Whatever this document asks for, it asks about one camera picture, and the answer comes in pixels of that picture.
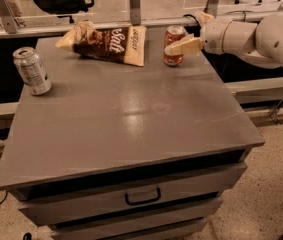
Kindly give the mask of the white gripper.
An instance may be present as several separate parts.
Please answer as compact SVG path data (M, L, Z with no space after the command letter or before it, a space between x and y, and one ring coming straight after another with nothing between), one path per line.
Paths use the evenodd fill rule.
M196 11L195 17L201 27L200 37L186 35L181 40L164 48L167 55L189 55L203 49L208 53L223 54L223 39L231 19L214 19L214 16L202 11Z

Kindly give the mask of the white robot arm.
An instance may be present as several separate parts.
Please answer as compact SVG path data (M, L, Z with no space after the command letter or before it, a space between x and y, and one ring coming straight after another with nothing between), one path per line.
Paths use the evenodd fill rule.
M283 68L283 13L265 16L259 23L215 18L196 12L200 36L188 34L167 45L169 56L188 55L205 50L211 54L232 54L261 68Z

